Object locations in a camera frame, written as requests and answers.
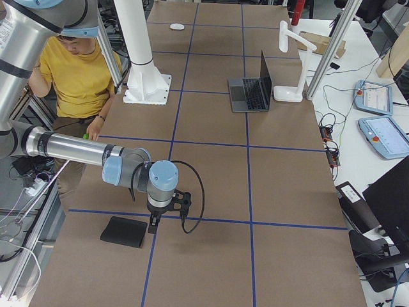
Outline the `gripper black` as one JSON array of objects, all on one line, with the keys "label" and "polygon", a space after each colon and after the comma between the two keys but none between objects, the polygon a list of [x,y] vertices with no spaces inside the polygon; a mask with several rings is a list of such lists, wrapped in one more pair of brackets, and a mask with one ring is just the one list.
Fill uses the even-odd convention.
[{"label": "gripper black", "polygon": [[162,214],[166,213],[169,210],[169,206],[165,207],[156,207],[151,204],[147,205],[148,210],[150,211],[150,223],[148,225],[148,233],[157,233],[158,224]]}]

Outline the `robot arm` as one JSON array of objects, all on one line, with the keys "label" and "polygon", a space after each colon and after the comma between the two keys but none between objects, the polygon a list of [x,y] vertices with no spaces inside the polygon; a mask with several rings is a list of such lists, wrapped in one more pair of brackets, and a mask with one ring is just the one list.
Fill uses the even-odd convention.
[{"label": "robot arm", "polygon": [[[96,38],[101,30],[96,1],[6,1],[1,24],[1,157],[42,155],[98,165],[105,182],[148,195],[148,231],[157,231],[161,216],[178,201],[178,169],[171,161],[152,162],[142,149],[128,149],[48,132],[14,121],[10,115],[47,40],[66,35]],[[143,5],[116,1],[128,55],[132,61],[124,102],[167,102],[171,76],[153,63]]]}]

